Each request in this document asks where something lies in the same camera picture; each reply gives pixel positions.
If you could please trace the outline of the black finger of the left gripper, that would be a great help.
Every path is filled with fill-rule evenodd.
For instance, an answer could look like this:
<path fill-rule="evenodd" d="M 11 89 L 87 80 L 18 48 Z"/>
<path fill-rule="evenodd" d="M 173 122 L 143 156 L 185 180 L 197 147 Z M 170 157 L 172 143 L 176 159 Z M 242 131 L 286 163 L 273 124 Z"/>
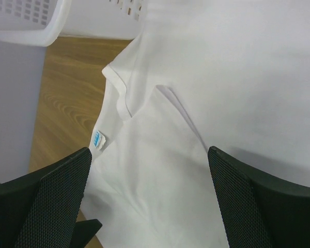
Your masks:
<path fill-rule="evenodd" d="M 84 248 L 101 227 L 102 224 L 97 219 L 76 222 L 71 238 L 71 248 Z"/>

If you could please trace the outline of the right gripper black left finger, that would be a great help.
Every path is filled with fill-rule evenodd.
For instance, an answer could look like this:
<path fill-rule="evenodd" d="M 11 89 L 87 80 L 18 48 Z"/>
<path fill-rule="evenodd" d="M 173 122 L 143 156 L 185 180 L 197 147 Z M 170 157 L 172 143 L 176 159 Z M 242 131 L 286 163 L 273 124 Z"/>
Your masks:
<path fill-rule="evenodd" d="M 0 247 L 69 247 L 91 159 L 84 147 L 0 183 Z"/>

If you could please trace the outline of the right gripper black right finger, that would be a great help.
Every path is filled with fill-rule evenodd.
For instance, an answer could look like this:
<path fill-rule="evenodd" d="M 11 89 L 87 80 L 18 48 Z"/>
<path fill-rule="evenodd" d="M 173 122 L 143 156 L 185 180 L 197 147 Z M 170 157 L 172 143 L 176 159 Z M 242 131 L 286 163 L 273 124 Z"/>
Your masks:
<path fill-rule="evenodd" d="M 215 146 L 208 161 L 229 247 L 310 247 L 310 187 L 272 176 Z"/>

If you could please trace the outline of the white t shirt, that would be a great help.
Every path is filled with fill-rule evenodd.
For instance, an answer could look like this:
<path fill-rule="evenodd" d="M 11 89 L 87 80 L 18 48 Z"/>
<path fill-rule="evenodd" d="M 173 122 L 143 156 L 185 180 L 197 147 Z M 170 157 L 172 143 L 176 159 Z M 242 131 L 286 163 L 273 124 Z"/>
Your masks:
<path fill-rule="evenodd" d="M 310 1 L 149 1 L 102 73 L 82 211 L 103 247 L 229 247 L 211 146 L 310 187 Z"/>

